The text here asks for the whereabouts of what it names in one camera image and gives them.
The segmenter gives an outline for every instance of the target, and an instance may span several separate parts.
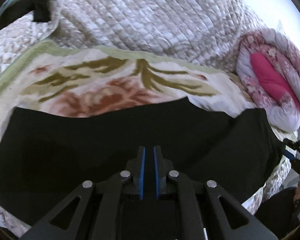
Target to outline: black cloth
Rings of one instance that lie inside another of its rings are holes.
[[[263,109],[237,118],[183,98],[89,118],[15,108],[0,143],[0,204],[33,225],[80,183],[108,179],[138,146],[191,179],[214,179],[243,203],[270,176],[285,148]]]
[[[255,214],[267,228],[279,239],[289,233],[289,226],[294,210],[293,197],[296,188],[287,188],[261,204]]]
[[[31,11],[34,11],[34,22],[49,22],[51,20],[49,0],[18,0],[1,14],[0,30]]]

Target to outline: black metal bracket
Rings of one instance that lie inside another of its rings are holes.
[[[136,214],[139,220],[144,217],[158,220],[164,214],[160,215],[160,208],[156,206],[162,208],[162,204],[171,205],[171,201],[177,210],[172,220],[178,225],[171,236],[173,240],[175,236],[180,240],[277,239],[216,182],[192,181],[186,174],[175,171],[172,162],[163,158],[159,146],[147,153],[153,154],[156,183],[154,199],[144,200],[147,194],[143,192],[144,170],[149,165],[145,163],[145,154],[145,149],[140,147],[136,159],[128,161],[125,171],[107,181],[97,184],[85,181],[79,185],[20,240],[126,240],[128,238],[122,238],[122,235],[125,237],[122,226],[128,221],[121,221],[126,217],[122,211],[124,203],[128,203],[128,207],[150,203],[159,213],[153,214],[152,209],[145,208],[145,213]],[[61,216],[68,222],[58,223],[60,214],[69,206],[73,212]],[[132,230],[139,226],[138,218],[134,220],[136,224],[129,225]]]

